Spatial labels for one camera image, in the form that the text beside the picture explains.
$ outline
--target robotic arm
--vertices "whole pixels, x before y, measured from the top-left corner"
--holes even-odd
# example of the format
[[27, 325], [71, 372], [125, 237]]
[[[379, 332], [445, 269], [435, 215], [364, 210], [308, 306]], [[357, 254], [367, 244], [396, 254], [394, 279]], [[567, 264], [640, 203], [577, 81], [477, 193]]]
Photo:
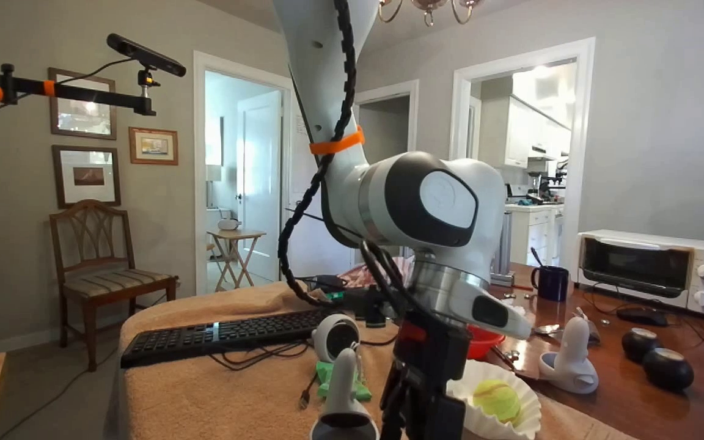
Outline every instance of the robotic arm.
[[310, 142], [320, 149], [345, 144], [335, 152], [323, 186], [323, 215], [332, 237], [342, 244], [357, 244], [362, 237], [416, 249], [411, 291], [423, 306], [528, 337], [530, 323], [484, 291], [504, 220], [501, 174], [482, 161], [440, 161], [423, 152], [369, 164], [354, 115], [342, 115], [342, 103], [354, 88], [350, 54], [342, 46], [352, 44], [354, 64], [379, 0], [347, 5], [347, 22], [340, 22], [350, 27], [354, 42], [345, 42], [332, 0], [274, 0], [274, 5]]

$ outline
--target wall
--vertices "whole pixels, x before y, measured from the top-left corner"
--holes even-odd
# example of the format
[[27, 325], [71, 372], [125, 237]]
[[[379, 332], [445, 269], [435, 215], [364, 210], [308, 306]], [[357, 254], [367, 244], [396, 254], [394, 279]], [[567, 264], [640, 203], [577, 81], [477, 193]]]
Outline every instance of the wall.
[[[0, 2], [0, 64], [15, 76], [44, 78], [49, 66], [93, 71], [120, 59], [105, 37], [117, 32], [178, 59], [183, 78], [156, 71], [156, 117], [117, 110], [117, 139], [90, 142], [49, 134], [49, 100], [27, 98], [0, 110], [0, 340], [7, 347], [46, 340], [56, 328], [46, 215], [56, 210], [51, 144], [117, 147], [122, 203], [132, 213], [142, 266], [176, 271], [181, 296], [193, 286], [193, 49], [286, 76], [281, 37], [203, 2], [176, 0], [32, 0]], [[137, 66], [103, 73], [137, 95]], [[178, 130], [178, 166], [134, 166], [127, 127]]]
[[516, 2], [464, 27], [367, 49], [359, 88], [418, 78], [430, 103], [418, 149], [447, 156], [455, 68], [587, 37], [596, 37], [596, 59], [579, 230], [704, 240], [702, 0]]

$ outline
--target doorway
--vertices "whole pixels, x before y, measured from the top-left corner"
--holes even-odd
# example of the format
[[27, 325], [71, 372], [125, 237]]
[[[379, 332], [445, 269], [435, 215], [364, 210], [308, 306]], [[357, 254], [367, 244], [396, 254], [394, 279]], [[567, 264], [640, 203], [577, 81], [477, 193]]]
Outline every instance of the doorway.
[[252, 249], [254, 284], [279, 279], [276, 244], [284, 225], [284, 156], [296, 127], [288, 78], [193, 54], [196, 132], [196, 286], [215, 291], [218, 264], [210, 262], [220, 218], [235, 215], [242, 230], [264, 232]]
[[570, 276], [577, 279], [577, 232], [579, 232], [579, 203], [582, 203], [582, 171], [587, 149], [589, 100], [592, 100], [592, 71], [594, 71], [594, 39], [570, 42], [550, 49], [518, 54], [489, 64], [477, 64], [455, 71], [452, 81], [452, 130], [450, 156], [474, 156], [469, 115], [479, 112], [474, 100], [474, 83], [508, 78], [518, 71], [533, 71], [538, 66], [574, 64], [574, 108], [570, 120], [570, 152], [567, 156], [567, 186], [562, 193], [562, 262]]

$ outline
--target lamp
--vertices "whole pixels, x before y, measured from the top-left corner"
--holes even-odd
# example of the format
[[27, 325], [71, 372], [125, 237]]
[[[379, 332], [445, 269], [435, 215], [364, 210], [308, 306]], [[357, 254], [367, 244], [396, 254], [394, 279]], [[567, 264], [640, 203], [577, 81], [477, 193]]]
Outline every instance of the lamp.
[[[423, 17], [425, 17], [425, 24], [428, 24], [428, 27], [435, 24], [435, 22], [433, 22], [433, 12], [435, 12], [438, 7], [442, 7], [442, 5], [447, 5], [447, 0], [413, 0], [413, 2], [416, 2], [418, 10], [423, 10]], [[457, 24], [469, 22], [469, 17], [472, 17], [472, 12], [474, 12], [474, 7], [477, 7], [479, 2], [482, 2], [482, 0], [450, 0], [455, 22], [457, 22]], [[384, 22], [394, 22], [396, 15], [401, 12], [401, 5], [403, 5], [403, 0], [381, 0], [381, 2], [379, 2], [379, 17], [381, 17]]]

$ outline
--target wooden chair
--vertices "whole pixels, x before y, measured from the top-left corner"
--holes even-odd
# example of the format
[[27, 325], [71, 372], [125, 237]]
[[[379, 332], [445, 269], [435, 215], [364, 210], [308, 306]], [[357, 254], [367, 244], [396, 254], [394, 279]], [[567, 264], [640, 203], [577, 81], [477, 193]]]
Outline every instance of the wooden chair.
[[[137, 296], [164, 291], [176, 298], [178, 276], [154, 274], [134, 266], [132, 232], [127, 210], [81, 200], [68, 210], [49, 215], [56, 279], [61, 347], [68, 332], [86, 340], [88, 372], [95, 362], [95, 313], [100, 306], [130, 301], [130, 315], [139, 308]], [[78, 303], [83, 330], [71, 325], [68, 303]]]

